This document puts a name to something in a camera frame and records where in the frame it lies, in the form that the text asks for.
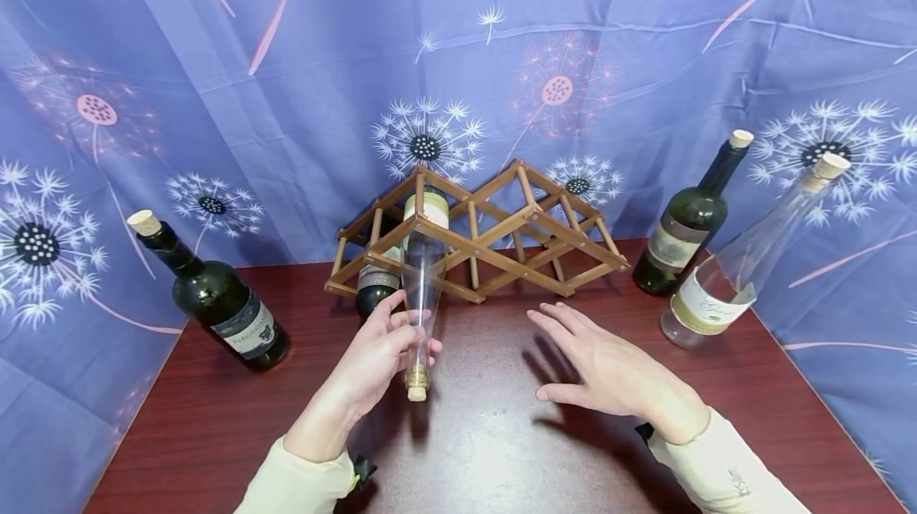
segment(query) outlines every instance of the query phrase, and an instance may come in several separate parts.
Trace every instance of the bottle cork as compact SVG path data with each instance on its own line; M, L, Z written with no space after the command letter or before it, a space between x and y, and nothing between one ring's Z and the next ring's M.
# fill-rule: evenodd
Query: bottle cork
M141 236L155 236L162 230L162 223L151 210L140 210L127 218L127 225Z
M751 141L754 139L755 135L748 132L748 130L733 130L732 135L729 136L729 146L744 148L751 144Z
M409 387L407 389L407 399L411 402L423 402L427 400L427 389L423 387Z
M850 160L831 152L825 152L812 166L812 173L815 176L825 178L825 180L834 180L835 177L840 176L849 168Z

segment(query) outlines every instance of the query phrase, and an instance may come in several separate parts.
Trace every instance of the table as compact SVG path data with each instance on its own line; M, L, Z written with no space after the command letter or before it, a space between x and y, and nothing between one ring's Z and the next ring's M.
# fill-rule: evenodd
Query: table
M621 251L635 260L643 245L622 242ZM564 264L572 273L590 261ZM294 350L255 375L189 325L85 512L231 512L356 332L351 305L321 291L329 272L243 271ZM482 268L482 281L488 274ZM481 305L445 301L437 334L446 350L430 399L408 403L396 380L349 446L379 471L338 512L697 512L634 419L535 399L541 381L569 377L525 317L543 301L556 298L523 282ZM813 512L903 511L753 314L690 352L663 337L665 299L636 289L629 272L580 287L567 303L692 383Z

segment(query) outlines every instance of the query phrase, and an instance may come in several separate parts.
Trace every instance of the fabric backdrop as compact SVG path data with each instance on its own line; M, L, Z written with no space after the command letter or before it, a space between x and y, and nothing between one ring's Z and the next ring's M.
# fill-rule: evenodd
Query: fabric backdrop
M756 309L917 501L917 0L0 7L3 512L78 512L180 333L136 208L237 266L326 261L418 158L471 189L523 158L639 237L735 127L714 248L807 154L853 160Z

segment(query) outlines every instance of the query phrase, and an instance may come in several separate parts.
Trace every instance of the cream sleeve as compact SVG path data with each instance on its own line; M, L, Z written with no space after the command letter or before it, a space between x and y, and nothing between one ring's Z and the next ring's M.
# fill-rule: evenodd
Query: cream sleeve
M713 409L710 425L687 444L659 434L647 441L656 459L704 514L803 514L809 509L752 452L732 424Z
M236 514L331 514L358 478L346 450L316 465L288 453L281 437L248 483Z

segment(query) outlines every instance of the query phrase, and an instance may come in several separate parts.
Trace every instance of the wooden wine rack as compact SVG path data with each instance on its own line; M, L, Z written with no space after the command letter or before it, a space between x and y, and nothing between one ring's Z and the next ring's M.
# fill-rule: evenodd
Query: wooden wine rack
M525 197L525 206L515 213L510 213L491 203L489 199L506 184L514 181L519 183L521 193ZM424 216L423 188L427 185L441 189L458 201L449 208L449 220L454 225L455 220L468 217L470 238L436 225ZM536 186L547 195L536 201L532 186ZM398 202L410 194L416 194L415 216L407 222L400 223L386 236L380 237L382 214L387 213L392 218L403 218L404 211L398 207ZM560 222L549 213L555 206L562 208L566 223ZM498 224L486 232L479 233L479 212L493 217ZM584 219L578 220L577 213ZM370 223L372 228L367 238L362 233ZM538 226L544 231L539 231L533 226ZM593 242L587 235L593 226L598 227L604 245ZM611 234L601 212L557 186L541 172L529 168L522 160L514 160L507 169L474 193L419 165L390 193L375 200L369 210L338 231L338 254L334 257L334 266L331 268L331 277L325 283L325 291L344 297L354 296L357 290L349 286L348 281L367 264L384 267L387 271L397 274L403 269L410 269L410 266L393 261L382 254L393 245L400 244L404 237L414 231L436 238L453 250L441 260L446 262L447 271L462 262L470 262L470 286L447 280L443 283L442 291L474 303L483 302L488 295L519 278L531 281L557 295L569 297L578 286L601 278L615 269L624 271L630 266L625 256L618 251L615 242L611 240ZM517 256L515 259L490 249L490 245L506 236L513 237ZM542 251L526 257L522 236L530 236L541 243ZM364 249L355 259L345 264L344 250L348 242L361 245ZM572 278L565 277L560 257L574 249L591 255L599 261L599 265L573 275ZM499 268L502 273L485 282L479 281L478 261L487 262ZM548 263L554 267L554 277L538 271L539 267Z

